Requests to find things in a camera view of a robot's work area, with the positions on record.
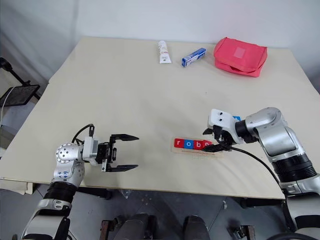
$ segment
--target toothpaste tube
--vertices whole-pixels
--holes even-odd
[[[194,61],[198,60],[199,58],[202,58],[206,54],[205,48],[199,48],[197,51],[191,53],[188,56],[185,56],[182,58],[182,66],[185,68],[186,66],[190,65]]]
[[[159,47],[159,63],[160,64],[170,64],[171,59],[169,56],[167,44],[165,41],[159,41],[158,42]]]

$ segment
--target white wall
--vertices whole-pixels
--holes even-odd
[[[290,48],[311,82],[319,85],[319,0],[0,3],[1,55],[19,74],[42,86],[83,35],[203,43],[216,43],[228,36],[268,47]]]
[[[21,84],[11,75],[11,73],[0,69],[0,97],[13,86],[21,86]]]

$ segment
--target tabletop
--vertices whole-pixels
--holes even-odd
[[[265,107],[279,108],[315,169],[320,169],[320,96],[289,49],[268,48],[260,77],[214,67],[213,44],[167,42],[172,60],[159,64],[157,41],[84,37],[49,84],[0,161],[2,179],[49,183],[59,145],[93,123],[95,135],[139,137],[117,141],[117,164],[126,172],[101,172],[85,164],[82,186],[284,198],[270,173],[240,152],[217,155],[172,151],[173,138],[208,139],[210,110],[243,119]],[[181,59],[199,48],[204,58],[186,68]],[[238,147],[266,162],[258,143]]]

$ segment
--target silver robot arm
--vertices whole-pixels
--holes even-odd
[[[279,178],[291,230],[305,234],[307,228],[320,230],[320,175],[279,109],[267,107],[242,121],[212,109],[208,129],[203,134],[213,134],[228,146],[258,141]],[[208,146],[204,150],[221,151],[221,146]]]
[[[133,141],[139,138],[127,134],[113,134],[109,142],[99,142],[93,138],[93,130],[89,135],[91,136],[87,136],[83,144],[68,142],[56,150],[56,168],[49,189],[31,216],[21,239],[67,239],[70,226],[68,216],[73,197],[85,177],[85,162],[93,166],[101,165],[102,172],[124,172],[138,166],[112,167],[112,163],[116,160],[117,149],[114,147],[116,140]]]
[[[83,145],[65,143],[56,151],[49,189],[26,225],[21,239],[67,239],[72,200],[85,176]]]

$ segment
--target pink pouch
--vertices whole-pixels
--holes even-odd
[[[213,56],[218,69],[259,77],[267,59],[267,47],[225,37],[215,46]]]

